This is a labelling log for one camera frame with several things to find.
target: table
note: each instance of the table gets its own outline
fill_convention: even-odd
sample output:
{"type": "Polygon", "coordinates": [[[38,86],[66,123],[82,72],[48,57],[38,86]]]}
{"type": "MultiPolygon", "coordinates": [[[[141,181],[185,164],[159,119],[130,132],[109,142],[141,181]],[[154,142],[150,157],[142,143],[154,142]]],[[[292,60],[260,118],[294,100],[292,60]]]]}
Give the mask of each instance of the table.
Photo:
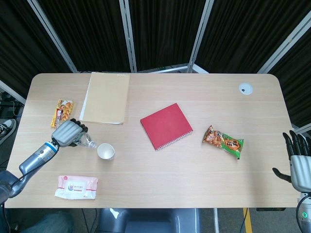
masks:
{"type": "MultiPolygon", "coordinates": [[[[39,74],[34,77],[8,170],[16,176],[28,156],[51,139],[50,122],[58,99],[75,102],[79,117],[90,74],[39,74]]],[[[295,207],[298,193],[277,178],[289,174],[282,132],[291,129],[277,78],[269,74],[131,74],[123,125],[86,123],[92,138],[114,146],[113,161],[96,150],[61,148],[8,208],[183,208],[295,207]],[[253,94],[239,84],[253,86],[253,94]],[[155,151],[139,120],[177,102],[192,135],[155,151]],[[244,138],[241,159],[202,144],[209,125],[244,138]],[[95,200],[54,196],[59,175],[98,177],[95,200]]]]}

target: paper cup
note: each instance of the paper cup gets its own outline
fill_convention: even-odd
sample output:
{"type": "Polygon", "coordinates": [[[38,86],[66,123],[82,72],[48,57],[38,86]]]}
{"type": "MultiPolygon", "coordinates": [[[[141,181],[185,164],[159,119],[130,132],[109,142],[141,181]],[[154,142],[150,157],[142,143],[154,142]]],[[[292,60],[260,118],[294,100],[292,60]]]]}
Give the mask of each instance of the paper cup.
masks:
{"type": "Polygon", "coordinates": [[[97,147],[97,154],[102,159],[112,160],[115,156],[115,149],[108,143],[102,143],[97,147]]]}

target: water bottle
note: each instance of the water bottle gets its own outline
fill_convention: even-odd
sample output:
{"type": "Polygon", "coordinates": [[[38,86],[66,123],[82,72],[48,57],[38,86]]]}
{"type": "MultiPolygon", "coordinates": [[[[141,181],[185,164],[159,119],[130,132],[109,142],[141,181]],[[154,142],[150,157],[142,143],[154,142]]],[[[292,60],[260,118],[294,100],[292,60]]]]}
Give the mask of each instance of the water bottle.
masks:
{"type": "Polygon", "coordinates": [[[97,148],[97,143],[94,142],[91,136],[86,132],[79,134],[73,142],[74,144],[82,147],[97,148]]]}

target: pink package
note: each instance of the pink package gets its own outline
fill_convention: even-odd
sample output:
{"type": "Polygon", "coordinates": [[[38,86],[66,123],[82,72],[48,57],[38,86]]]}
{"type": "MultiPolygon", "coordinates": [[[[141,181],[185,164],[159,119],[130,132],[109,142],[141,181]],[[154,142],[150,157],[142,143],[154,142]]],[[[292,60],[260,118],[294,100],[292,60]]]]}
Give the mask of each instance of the pink package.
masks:
{"type": "Polygon", "coordinates": [[[64,199],[95,199],[98,178],[87,176],[58,176],[55,196],[64,199]]]}

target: snack bag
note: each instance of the snack bag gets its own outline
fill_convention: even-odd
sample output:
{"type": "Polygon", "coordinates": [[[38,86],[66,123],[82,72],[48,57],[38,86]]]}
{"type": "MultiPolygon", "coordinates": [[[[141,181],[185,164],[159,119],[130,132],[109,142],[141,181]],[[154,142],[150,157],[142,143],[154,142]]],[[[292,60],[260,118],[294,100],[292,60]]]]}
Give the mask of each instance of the snack bag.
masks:
{"type": "Polygon", "coordinates": [[[55,196],[64,199],[95,199],[98,178],[87,176],[58,176],[55,196]]]}
{"type": "Polygon", "coordinates": [[[234,154],[237,159],[240,159],[244,139],[234,139],[227,134],[214,130],[212,126],[209,126],[204,135],[203,142],[208,142],[218,148],[222,148],[223,150],[234,154]]]}
{"type": "Polygon", "coordinates": [[[70,118],[70,114],[73,109],[73,101],[70,100],[58,100],[55,114],[51,122],[51,127],[56,128],[58,124],[70,118]]]}

